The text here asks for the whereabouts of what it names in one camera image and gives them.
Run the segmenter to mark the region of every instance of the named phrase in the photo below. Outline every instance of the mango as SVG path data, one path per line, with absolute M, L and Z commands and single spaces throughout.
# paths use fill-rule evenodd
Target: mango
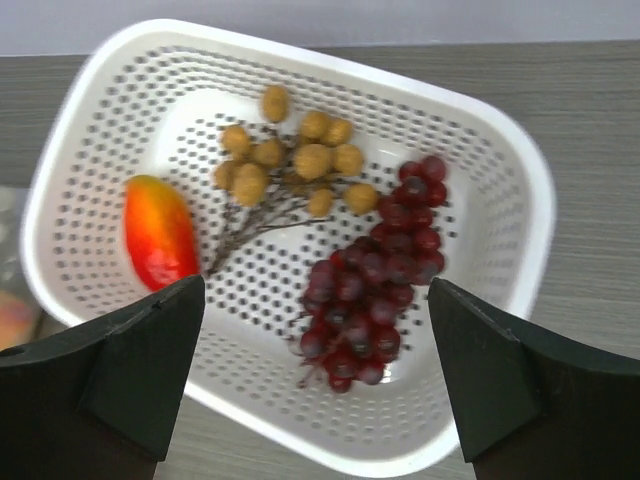
M 200 273 L 189 208 L 171 185 L 151 175 L 130 178 L 123 218 L 131 263 L 149 290 Z

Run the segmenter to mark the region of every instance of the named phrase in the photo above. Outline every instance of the basket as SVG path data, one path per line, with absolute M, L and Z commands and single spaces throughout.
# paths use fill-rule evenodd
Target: basket
M 381 192 L 399 163 L 447 159 L 449 202 L 436 226 L 443 276 L 521 317 L 532 308 L 555 223 L 546 162 L 528 135 L 478 100 L 290 46 L 172 20 L 134 25 L 84 66 L 40 159 L 23 225 L 33 291 L 75 326 L 148 294 L 121 231 L 124 182 L 165 178 L 188 200 L 203 265 L 221 228 L 210 171 L 218 134 L 242 121 L 260 136 L 256 99 L 284 84 L 295 111 L 350 119 Z M 283 130 L 293 131 L 293 115 Z M 266 233 L 207 280 L 207 308 L 186 393 L 332 469 L 393 477 L 458 445 L 427 309 L 427 288 L 401 320 L 404 350 L 385 383 L 338 396 L 304 374 L 285 346 L 308 266 L 377 223 L 344 208 L 325 224 Z

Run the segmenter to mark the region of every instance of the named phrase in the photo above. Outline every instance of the red grape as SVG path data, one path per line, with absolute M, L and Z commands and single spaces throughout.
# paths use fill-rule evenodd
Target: red grape
M 327 313 L 327 305 L 322 304 L 320 308 L 316 310 L 316 312 L 311 317 L 311 322 L 309 322 L 309 330 L 318 330 L 327 332 L 327 334 L 331 333 L 332 327 L 330 327 L 324 319 L 324 316 Z
M 309 286 L 304 296 L 312 302 L 325 303 L 333 297 L 333 290 L 329 290 L 320 286 Z
M 414 285 L 429 285 L 439 270 L 438 265 L 427 255 L 420 255 L 416 260 L 418 272 L 414 275 L 411 283 Z
M 338 378 L 353 378 L 356 375 L 358 362 L 347 348 L 339 348 L 329 356 L 327 368 L 330 375 Z
M 374 298 L 369 305 L 369 315 L 378 325 L 395 325 L 397 313 L 395 305 L 386 298 Z
M 307 297 L 306 292 L 305 292 L 305 295 L 302 297 L 302 308 L 304 308 L 311 315 L 315 315 L 317 312 L 320 311 L 320 309 L 323 308 L 323 306 L 324 305 L 322 305 L 321 302 L 316 302 L 314 300 L 311 300 L 309 297 Z
M 336 393 L 347 393 L 351 390 L 353 380 L 350 378 L 339 378 L 329 374 L 329 387 Z
M 395 202 L 396 200 L 391 195 L 380 197 L 378 199 L 378 203 L 376 204 L 376 210 L 378 211 L 378 214 L 382 216 L 383 212 L 385 212 L 389 208 L 389 206 Z
M 384 363 L 379 360 L 365 360 L 358 366 L 356 378 L 367 385 L 377 385 L 384 377 Z
M 338 276 L 336 296 L 344 302 L 354 302 L 364 293 L 364 281 L 355 272 L 341 272 Z
M 371 238 L 373 238 L 378 243 L 382 242 L 386 234 L 387 232 L 385 231 L 384 224 L 382 223 L 377 224 L 369 232 L 369 235 L 371 236 Z
M 366 343 L 371 336 L 372 320 L 366 312 L 357 312 L 349 319 L 345 336 L 351 344 Z
M 373 347 L 369 342 L 356 342 L 351 344 L 351 350 L 358 358 L 369 358 L 373 355 Z
M 373 348 L 377 354 L 397 355 L 400 343 L 402 343 L 402 338 L 392 326 L 380 327 L 373 335 Z
M 380 216 L 385 229 L 389 231 L 406 232 L 411 228 L 411 212 L 399 203 L 391 204 Z
M 350 267 L 358 267 L 362 262 L 362 259 L 367 254 L 362 247 L 358 245 L 349 245 L 343 250 L 342 258 L 344 262 Z
M 331 305 L 327 309 L 324 320 L 333 328 L 341 329 L 345 327 L 349 321 L 348 305 L 344 302 L 337 302 L 335 305 Z
M 329 273 L 333 275 L 334 270 L 335 269 L 333 267 L 333 264 L 329 260 L 320 260 L 313 264 L 313 267 L 311 267 L 311 272 L 309 273 L 309 275 L 313 275 L 314 273 L 318 273 L 318 272 L 324 272 L 324 273 Z
M 428 205 L 420 205 L 411 211 L 414 228 L 430 227 L 433 223 L 433 212 Z
M 387 279 L 387 262 L 379 253 L 367 253 L 360 264 L 360 271 L 366 282 L 379 285 Z
M 390 197 L 393 198 L 393 201 L 395 203 L 402 203 L 400 201 L 400 185 L 398 185 L 396 188 L 394 188 L 393 190 L 391 190 L 391 195 Z
M 300 337 L 300 351 L 305 358 L 313 360 L 322 355 L 327 348 L 327 336 L 320 329 L 311 329 Z
M 333 289 L 335 287 L 333 272 L 312 272 L 309 275 L 309 286 L 326 288 L 327 290 Z
M 342 258 L 342 250 L 336 250 L 329 256 L 329 261 L 337 270 L 344 269 L 344 258 Z
M 429 186 L 427 194 L 427 205 L 432 208 L 444 205 L 447 200 L 447 187 L 443 183 L 434 183 Z
M 382 248 L 388 253 L 405 253 L 411 255 L 413 252 L 413 241 L 406 233 L 391 233 L 382 241 Z
M 422 173 L 422 165 L 419 162 L 404 162 L 398 169 L 398 180 L 404 182 L 405 178 L 420 175 Z
M 379 246 L 378 242 L 376 242 L 373 238 L 365 236 L 356 238 L 353 244 L 362 248 L 367 253 L 375 252 L 376 250 L 378 250 Z
M 416 264 L 411 257 L 394 254 L 387 259 L 387 275 L 393 283 L 398 285 L 409 283 L 415 274 Z
M 420 205 L 427 201 L 427 186 L 420 177 L 408 177 L 398 190 L 396 199 L 403 205 Z
M 442 245 L 440 235 L 431 228 L 421 228 L 413 234 L 413 243 L 418 250 L 434 252 Z
M 411 285 L 389 285 L 387 296 L 398 310 L 404 310 L 413 302 L 414 290 Z
M 440 157 L 429 155 L 423 158 L 420 163 L 422 167 L 421 176 L 429 183 L 442 182 L 444 177 L 447 176 L 447 165 Z
M 382 363 L 391 363 L 391 362 L 395 362 L 398 359 L 398 354 L 376 352 L 375 358 Z
M 444 270 L 446 260 L 442 253 L 436 250 L 434 252 L 429 252 L 427 254 L 427 257 L 429 258 L 429 260 L 436 264 L 436 266 L 438 267 L 438 273 Z

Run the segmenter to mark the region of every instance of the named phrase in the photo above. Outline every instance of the longan stem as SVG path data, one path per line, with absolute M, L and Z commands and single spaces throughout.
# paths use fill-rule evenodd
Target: longan stem
M 281 228 L 291 228 L 291 227 L 300 227 L 302 225 L 313 225 L 314 223 L 322 223 L 324 222 L 324 220 L 322 219 L 316 219 L 316 220 L 305 220 L 303 222 L 296 222 L 296 223 L 288 223 L 286 225 L 263 225 L 262 227 L 258 227 L 260 230 L 265 230 L 265 231 L 271 231 L 271 230 L 278 230 Z

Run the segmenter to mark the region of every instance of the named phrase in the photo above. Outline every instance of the wooden table surface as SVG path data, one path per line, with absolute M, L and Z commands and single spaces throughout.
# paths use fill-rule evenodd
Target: wooden table surface
M 533 321 L 640 358 L 640 42 L 333 49 L 481 98 L 547 156 L 558 224 Z M 0 59 L 0 183 L 28 185 L 81 57 Z M 157 479 L 346 478 L 185 399 Z M 406 477 L 472 479 L 459 452 Z

